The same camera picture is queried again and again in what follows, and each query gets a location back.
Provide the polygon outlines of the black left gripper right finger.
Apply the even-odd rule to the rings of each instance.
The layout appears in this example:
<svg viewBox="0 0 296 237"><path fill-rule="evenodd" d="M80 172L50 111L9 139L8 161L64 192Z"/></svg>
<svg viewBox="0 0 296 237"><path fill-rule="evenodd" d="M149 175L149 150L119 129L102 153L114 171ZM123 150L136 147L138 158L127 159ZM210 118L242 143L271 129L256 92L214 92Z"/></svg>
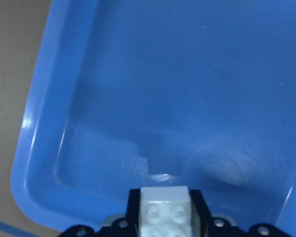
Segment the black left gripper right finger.
<svg viewBox="0 0 296 237"><path fill-rule="evenodd" d="M199 190L189 191L191 198L191 228L194 235L207 235L208 221L212 215Z"/></svg>

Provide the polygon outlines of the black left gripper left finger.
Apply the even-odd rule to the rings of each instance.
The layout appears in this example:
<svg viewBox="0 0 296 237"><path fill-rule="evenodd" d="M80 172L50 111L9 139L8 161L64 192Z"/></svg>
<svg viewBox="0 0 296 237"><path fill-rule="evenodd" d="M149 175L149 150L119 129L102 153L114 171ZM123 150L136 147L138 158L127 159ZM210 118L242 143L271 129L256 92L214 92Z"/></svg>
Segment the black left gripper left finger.
<svg viewBox="0 0 296 237"><path fill-rule="evenodd" d="M141 190L131 189L129 191L125 218L136 230L139 229L140 204Z"/></svg>

